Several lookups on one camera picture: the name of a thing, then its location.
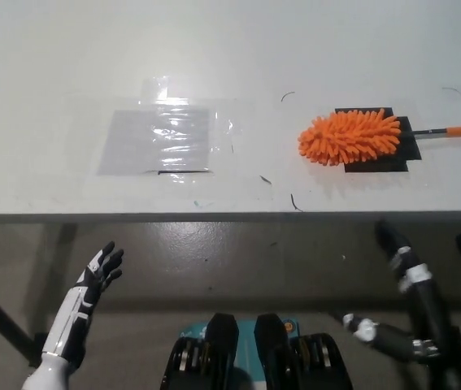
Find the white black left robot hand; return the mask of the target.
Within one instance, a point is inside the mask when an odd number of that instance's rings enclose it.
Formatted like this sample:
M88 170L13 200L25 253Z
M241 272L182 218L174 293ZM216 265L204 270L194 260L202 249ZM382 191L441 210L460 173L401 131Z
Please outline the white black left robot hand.
M93 314L103 292L122 275L124 251L109 242L92 258L67 291L50 328L42 353L64 359L71 371L85 357L85 342Z

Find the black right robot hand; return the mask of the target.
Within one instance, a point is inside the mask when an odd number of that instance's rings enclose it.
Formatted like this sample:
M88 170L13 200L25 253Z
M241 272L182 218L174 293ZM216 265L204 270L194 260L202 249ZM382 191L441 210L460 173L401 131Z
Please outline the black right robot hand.
M385 220L376 223L376 241L388 258L388 264L398 281L398 289L406 293L414 284L433 278L428 266L421 262L411 242Z

